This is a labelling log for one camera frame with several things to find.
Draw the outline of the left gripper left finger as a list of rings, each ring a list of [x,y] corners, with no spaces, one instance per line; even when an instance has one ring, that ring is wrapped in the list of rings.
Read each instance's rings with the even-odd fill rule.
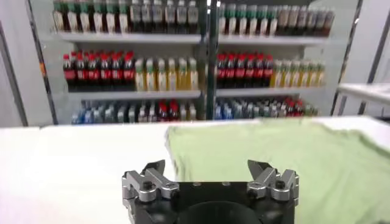
[[[147,163],[141,173],[126,171],[122,175],[122,204],[129,209],[130,203],[138,199],[142,203],[151,203],[157,194],[171,200],[179,193],[179,183],[167,179],[163,173],[165,160]]]

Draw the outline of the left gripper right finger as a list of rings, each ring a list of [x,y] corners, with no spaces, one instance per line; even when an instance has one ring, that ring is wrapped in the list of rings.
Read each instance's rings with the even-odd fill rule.
[[[253,180],[247,183],[247,194],[254,199],[270,197],[279,202],[293,201],[299,204],[299,175],[286,169],[280,173],[269,163],[248,160],[247,165]]]

